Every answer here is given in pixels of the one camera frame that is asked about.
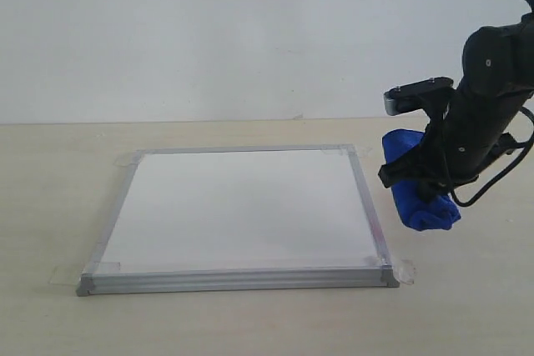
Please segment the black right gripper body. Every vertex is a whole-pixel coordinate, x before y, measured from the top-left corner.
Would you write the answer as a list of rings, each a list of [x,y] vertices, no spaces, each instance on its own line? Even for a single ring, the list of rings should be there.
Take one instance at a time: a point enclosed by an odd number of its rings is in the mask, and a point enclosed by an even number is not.
[[[403,180],[416,182],[424,202],[449,196],[516,148],[506,132],[515,116],[515,98],[454,100],[446,116],[432,119],[421,141],[394,162],[385,162],[378,176],[386,188]]]

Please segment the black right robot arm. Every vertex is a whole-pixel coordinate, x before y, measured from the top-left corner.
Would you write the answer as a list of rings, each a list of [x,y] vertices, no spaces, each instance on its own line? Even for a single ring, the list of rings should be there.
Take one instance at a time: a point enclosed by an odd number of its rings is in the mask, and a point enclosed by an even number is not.
[[[533,23],[479,28],[466,40],[462,69],[457,85],[438,77],[385,92],[389,115],[421,109],[429,118],[422,140],[380,168],[385,187],[412,181],[430,200],[521,146],[506,128],[533,94]]]

